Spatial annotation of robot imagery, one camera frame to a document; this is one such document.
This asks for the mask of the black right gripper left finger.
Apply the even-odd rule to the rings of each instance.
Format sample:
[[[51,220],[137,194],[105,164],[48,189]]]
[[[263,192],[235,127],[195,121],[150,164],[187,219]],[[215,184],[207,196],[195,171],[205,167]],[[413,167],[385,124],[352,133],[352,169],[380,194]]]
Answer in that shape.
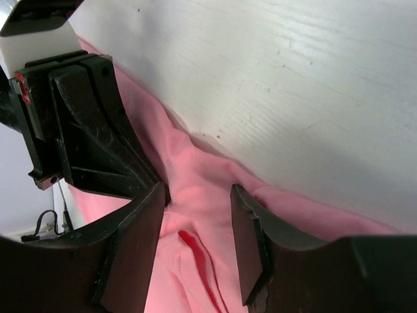
[[[163,184],[54,239],[1,239],[2,312],[142,312],[165,208]]]

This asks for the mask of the pink t-shirt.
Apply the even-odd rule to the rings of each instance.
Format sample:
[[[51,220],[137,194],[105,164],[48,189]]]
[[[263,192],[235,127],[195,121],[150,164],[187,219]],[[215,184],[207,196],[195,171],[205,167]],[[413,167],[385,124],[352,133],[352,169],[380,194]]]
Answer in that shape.
[[[195,145],[164,106],[121,69],[128,118],[169,185],[146,312],[243,312],[231,223],[231,187],[242,184],[282,219],[322,239],[391,235],[392,228],[264,183],[236,162]]]

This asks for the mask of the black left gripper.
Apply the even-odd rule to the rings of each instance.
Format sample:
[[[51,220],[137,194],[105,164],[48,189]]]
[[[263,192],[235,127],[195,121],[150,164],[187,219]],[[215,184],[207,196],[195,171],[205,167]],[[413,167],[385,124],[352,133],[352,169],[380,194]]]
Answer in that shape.
[[[133,199],[162,181],[127,117],[110,56],[73,52],[33,61],[9,84],[9,125],[23,135],[39,189],[64,180]]]

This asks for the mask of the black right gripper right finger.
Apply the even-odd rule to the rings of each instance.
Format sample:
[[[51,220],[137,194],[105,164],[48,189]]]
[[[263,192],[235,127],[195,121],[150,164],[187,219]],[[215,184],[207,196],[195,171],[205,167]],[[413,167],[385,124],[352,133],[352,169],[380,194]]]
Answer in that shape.
[[[231,216],[244,306],[415,306],[416,237],[325,241],[274,215],[243,186]]]

